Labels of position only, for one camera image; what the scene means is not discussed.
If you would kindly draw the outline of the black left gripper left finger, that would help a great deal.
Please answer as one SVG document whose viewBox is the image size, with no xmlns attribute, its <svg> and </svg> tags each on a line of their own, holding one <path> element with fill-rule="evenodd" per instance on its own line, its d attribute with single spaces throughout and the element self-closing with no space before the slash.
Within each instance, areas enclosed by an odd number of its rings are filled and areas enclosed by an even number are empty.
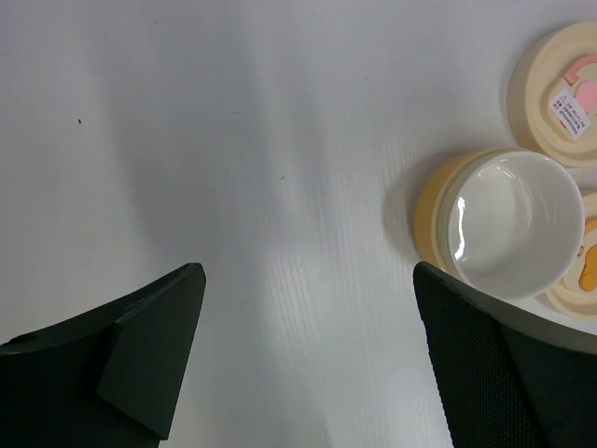
<svg viewBox="0 0 597 448">
<path fill-rule="evenodd" d="M 206 276 L 188 263 L 1 346 L 4 447 L 157 447 L 168 439 Z"/>
</svg>

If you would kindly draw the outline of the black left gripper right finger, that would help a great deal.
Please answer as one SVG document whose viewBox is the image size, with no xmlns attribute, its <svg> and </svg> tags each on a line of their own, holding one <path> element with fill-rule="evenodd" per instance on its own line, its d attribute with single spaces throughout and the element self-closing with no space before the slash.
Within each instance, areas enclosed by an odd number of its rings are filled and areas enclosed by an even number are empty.
<svg viewBox="0 0 597 448">
<path fill-rule="evenodd" d="M 413 286 L 455 447 L 593 447 L 596 338 L 428 262 Z"/>
</svg>

